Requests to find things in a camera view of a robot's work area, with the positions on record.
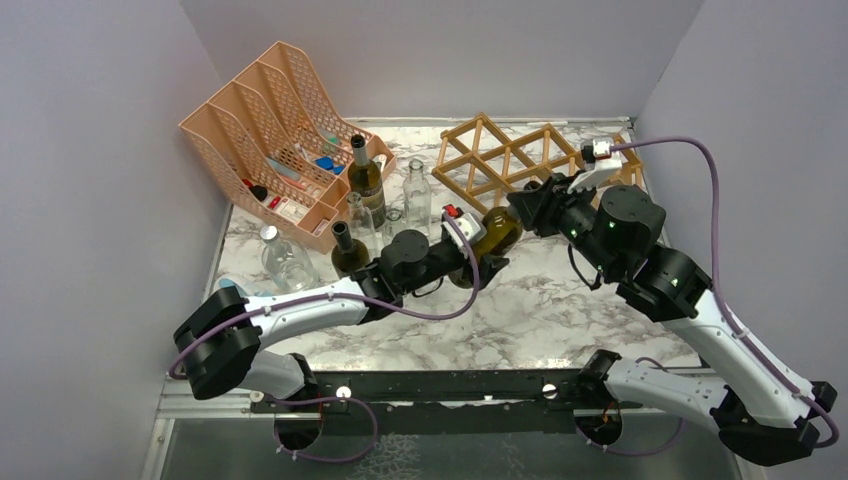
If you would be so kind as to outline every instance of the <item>gray wall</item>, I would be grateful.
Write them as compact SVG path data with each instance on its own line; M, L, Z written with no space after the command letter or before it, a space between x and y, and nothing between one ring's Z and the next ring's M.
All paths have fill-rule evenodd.
M712 149L728 301L787 364L841 391L843 428L846 26L844 0L707 0L636 124L643 139L688 134ZM709 177L696 152L663 146L643 155L671 241L708 265ZM846 453L843 440L769 478L841 478Z
M703 0L181 0L227 80L306 51L346 116L638 115Z
M179 4L87 3L0 7L8 479L138 476L224 213L177 130L219 83Z

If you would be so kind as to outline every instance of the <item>blue object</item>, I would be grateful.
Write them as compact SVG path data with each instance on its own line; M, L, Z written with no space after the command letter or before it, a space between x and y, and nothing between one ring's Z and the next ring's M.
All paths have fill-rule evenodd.
M294 170L290 169L289 167L287 167L287 166L285 166L281 163L277 163L271 157L265 157L265 159L268 160L268 163L271 165L271 168L276 170L277 173L279 173L280 175L284 175L286 177L289 177L292 180L300 180L300 174L299 173L295 172Z
M333 169L333 159L330 157L321 157L315 159L315 165L323 168L324 170L332 170Z

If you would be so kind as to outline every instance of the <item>wine bottle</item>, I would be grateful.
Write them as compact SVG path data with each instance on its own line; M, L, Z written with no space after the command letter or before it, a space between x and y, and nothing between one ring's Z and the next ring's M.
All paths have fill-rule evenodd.
M330 254L333 268L339 278L344 278L360 268L368 265L371 255L368 247L361 241L350 236L350 229L345 222L333 224L333 236L336 237L336 246Z
M365 152L365 137L356 134L350 139L353 147L353 165L347 168L350 189L362 197L362 203L371 210L374 228L386 221L386 199L383 196L383 177L380 167Z
M489 213L483 216L482 223L486 227L486 234L471 247L478 264L486 254L494 258L503 257L521 239L521 222L512 217L506 207L489 210ZM471 268L466 267L449 273L448 278L457 287L471 288L471 274Z

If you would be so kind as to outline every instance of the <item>glass bottle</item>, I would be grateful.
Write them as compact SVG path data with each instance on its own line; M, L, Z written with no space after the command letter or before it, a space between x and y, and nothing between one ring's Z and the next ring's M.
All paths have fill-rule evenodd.
M387 247L395 235L406 230L406 222L403 219L403 210L390 208L386 210L386 223L383 224L383 248Z
M471 247L478 263L487 253L494 258L503 257L521 239L521 222L511 216L506 207L489 210L481 223L486 227L486 234ZM471 288L471 267L453 271L448 278L457 287Z
M386 221L386 198L383 196L383 177L380 167L368 158L365 137L356 134L350 139L353 147L353 164L347 168L350 189L362 197L362 203L371 210L374 228Z
M347 223L334 223L333 236L336 238L336 246L333 247L330 260L339 278L350 275L371 261L368 248L360 240L351 237Z
M424 163L418 159L409 161L409 174L403 181L403 208L407 228L418 230L430 238L430 183L424 177Z
M303 248L282 238L273 225L262 227L259 237L265 242L262 266L280 293L300 292L318 285L318 272Z
M376 256L380 249L377 245L377 233L374 230L371 210L363 204L362 197L356 192L347 194L347 208L350 212L348 226L351 236L362 241L371 256Z

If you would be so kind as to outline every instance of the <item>marble tabletop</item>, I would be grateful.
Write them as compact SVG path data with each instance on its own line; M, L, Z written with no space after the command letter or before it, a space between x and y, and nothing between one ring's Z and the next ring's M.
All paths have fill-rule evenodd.
M384 183L386 203L402 208L406 166L413 157L429 171L441 147L436 126L363 127L379 135L398 155L398 167ZM503 131L518 138L539 125L506 124ZM624 123L568 123L557 127L572 145L587 138L621 132ZM541 150L529 149L528 155ZM428 176L433 190L433 218L441 206L453 203L471 211L458 196ZM218 275L242 275L272 288L263 271L259 238L262 223L234 207L218 264ZM340 327L287 339L269 348L278 354L303 354L314 370L447 370L581 367L598 348L623 356L649 356L668 366L697 366L697 354L675 335L651 323L615 295L614 286L590 292L572 272L564 238L540 239L525 233L508 255L510 264L481 291L472 308L448 321L434 322L392 314L362 326ZM329 255L310 251L322 281L337 279ZM578 266L591 268L582 258ZM450 282L435 293L406 298L415 311L448 313L462 306L469 291Z

